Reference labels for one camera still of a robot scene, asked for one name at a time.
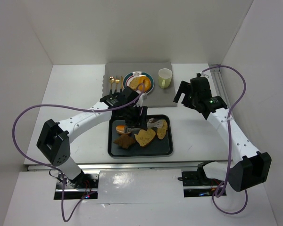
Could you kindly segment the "baguette slice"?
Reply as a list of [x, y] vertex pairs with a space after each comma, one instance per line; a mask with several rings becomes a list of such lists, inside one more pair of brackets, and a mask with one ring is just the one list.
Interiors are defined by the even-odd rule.
[[142, 77], [136, 77], [136, 78], [134, 78], [130, 81], [129, 87], [132, 88], [132, 89], [137, 89], [138, 85], [142, 82], [143, 82]]

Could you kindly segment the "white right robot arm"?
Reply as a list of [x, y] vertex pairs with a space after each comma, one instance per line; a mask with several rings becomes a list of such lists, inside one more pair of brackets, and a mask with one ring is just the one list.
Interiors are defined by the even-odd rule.
[[216, 161], [203, 162], [197, 168], [199, 179], [228, 182], [236, 192], [264, 183], [272, 162], [271, 156], [260, 152], [249, 141], [224, 100], [220, 96], [212, 96], [208, 79], [198, 74], [190, 82], [182, 81], [174, 98], [175, 103], [182, 94], [182, 104], [202, 114], [231, 150], [230, 167]]

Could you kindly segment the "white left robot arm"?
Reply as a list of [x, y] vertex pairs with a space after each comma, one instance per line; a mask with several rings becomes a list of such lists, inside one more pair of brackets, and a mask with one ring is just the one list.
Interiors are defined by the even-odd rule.
[[37, 147], [72, 184], [81, 186], [87, 177], [71, 157], [71, 143], [91, 128], [111, 120], [113, 116], [123, 118], [130, 128], [146, 129], [147, 107], [143, 106], [146, 98], [146, 93], [126, 87], [121, 92], [102, 97], [90, 109], [81, 110], [73, 117], [59, 122], [50, 119], [43, 125]]

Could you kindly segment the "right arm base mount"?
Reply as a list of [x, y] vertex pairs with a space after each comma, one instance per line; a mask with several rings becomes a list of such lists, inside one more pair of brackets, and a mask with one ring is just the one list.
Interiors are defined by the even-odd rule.
[[209, 197], [216, 191], [220, 180], [210, 179], [205, 175], [203, 167], [214, 161], [205, 161], [198, 164], [195, 171], [183, 171], [177, 180], [183, 184], [184, 197]]

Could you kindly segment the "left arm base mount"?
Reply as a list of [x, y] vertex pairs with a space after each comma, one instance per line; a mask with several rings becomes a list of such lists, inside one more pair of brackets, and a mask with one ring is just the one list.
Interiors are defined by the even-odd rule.
[[62, 178], [61, 173], [49, 170], [49, 175], [56, 179], [54, 200], [61, 200], [64, 186], [65, 200], [79, 200], [82, 197], [87, 200], [98, 198], [99, 172], [85, 173], [85, 179], [78, 185], [70, 181], [66, 176]]

